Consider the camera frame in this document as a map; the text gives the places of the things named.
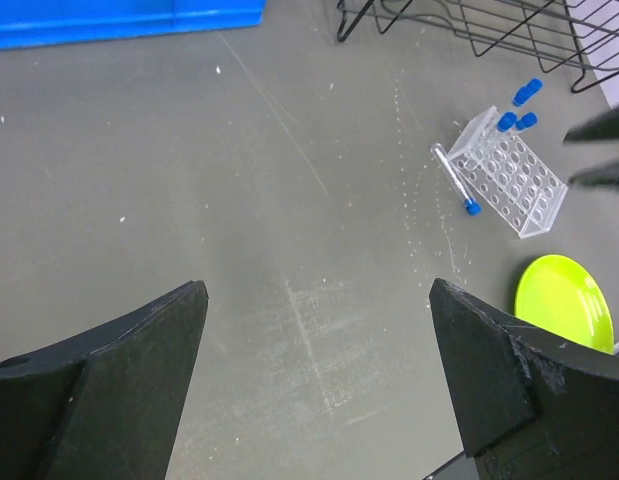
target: plastic test tube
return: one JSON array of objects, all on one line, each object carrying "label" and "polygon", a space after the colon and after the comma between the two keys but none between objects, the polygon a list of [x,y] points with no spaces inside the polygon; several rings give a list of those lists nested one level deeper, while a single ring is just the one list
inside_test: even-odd
[{"label": "plastic test tube", "polygon": [[516,130],[522,132],[527,128],[533,127],[536,123],[538,123],[538,116],[533,112],[529,112],[516,122]]},{"label": "plastic test tube", "polygon": [[473,197],[473,195],[471,195],[469,187],[464,182],[462,177],[460,177],[460,175],[456,173],[454,168],[449,163],[449,160],[447,160],[447,152],[445,152],[445,150],[442,148],[442,145],[440,145],[439,143],[432,145],[431,153],[433,153],[434,156],[438,159],[438,163],[440,163],[440,166],[449,178],[449,181],[451,182],[451,187],[454,189],[458,197],[460,197],[460,200],[462,200],[462,203],[465,207],[465,210],[467,210],[467,213],[472,216],[478,215],[482,210],[480,208],[480,205],[478,205],[476,199]]},{"label": "plastic test tube", "polygon": [[542,80],[533,78],[527,85],[524,85],[516,92],[511,103],[513,103],[514,107],[522,107],[531,97],[538,93],[541,88]]}]

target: gray floor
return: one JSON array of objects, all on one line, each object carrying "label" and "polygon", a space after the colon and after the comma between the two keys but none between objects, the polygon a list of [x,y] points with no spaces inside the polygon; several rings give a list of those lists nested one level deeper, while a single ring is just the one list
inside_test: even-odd
[{"label": "gray floor", "polygon": [[[521,241],[492,211],[468,218],[429,155],[534,61],[368,20],[334,45],[334,3],[0,53],[0,360],[204,279],[169,479],[418,479],[457,453],[438,276],[508,309],[521,265],[569,255],[619,334],[619,197],[570,192],[553,230]],[[561,146],[605,106],[571,96],[573,75],[543,77],[527,135],[563,179],[619,155]]]}]

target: blue cap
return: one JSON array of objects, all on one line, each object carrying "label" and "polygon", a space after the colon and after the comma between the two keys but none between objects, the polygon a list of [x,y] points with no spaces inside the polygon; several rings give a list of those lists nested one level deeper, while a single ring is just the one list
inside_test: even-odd
[{"label": "blue cap", "polygon": [[531,79],[531,81],[527,84],[527,88],[533,92],[532,95],[535,95],[542,88],[542,80],[539,78]]},{"label": "blue cap", "polygon": [[518,117],[516,117],[515,113],[507,112],[502,117],[500,117],[496,128],[499,132],[506,132],[516,124],[516,120],[518,120]]},{"label": "blue cap", "polygon": [[538,115],[533,112],[526,113],[520,120],[516,122],[516,129],[518,131],[525,130],[529,127],[533,127],[538,123]]},{"label": "blue cap", "polygon": [[480,208],[480,205],[478,205],[478,202],[475,200],[465,200],[465,210],[473,217],[478,215],[482,211],[482,208]]},{"label": "blue cap", "polygon": [[534,92],[527,85],[525,85],[520,90],[518,90],[518,93],[516,93],[516,96],[513,97],[513,101],[512,101],[513,106],[522,107],[525,103],[527,103],[527,100],[529,100],[534,93],[536,92]]}]

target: yellow-green plate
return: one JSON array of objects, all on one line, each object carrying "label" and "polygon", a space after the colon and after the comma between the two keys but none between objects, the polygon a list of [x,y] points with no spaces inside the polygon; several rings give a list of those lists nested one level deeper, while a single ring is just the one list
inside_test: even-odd
[{"label": "yellow-green plate", "polygon": [[613,353],[613,323],[591,275],[562,255],[536,259],[520,279],[516,317],[601,352]]}]

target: dish drying rack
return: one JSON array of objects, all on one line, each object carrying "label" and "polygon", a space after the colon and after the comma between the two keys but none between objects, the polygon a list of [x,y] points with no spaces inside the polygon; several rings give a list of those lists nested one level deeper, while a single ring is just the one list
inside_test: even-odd
[{"label": "dish drying rack", "polygon": [[[617,0],[360,0],[359,8],[352,1],[337,3],[341,43],[364,16],[381,35],[398,21],[416,21],[468,40],[477,57],[497,47],[536,57],[544,73],[576,68],[573,93],[619,75]],[[598,78],[585,81],[594,71]]]}]

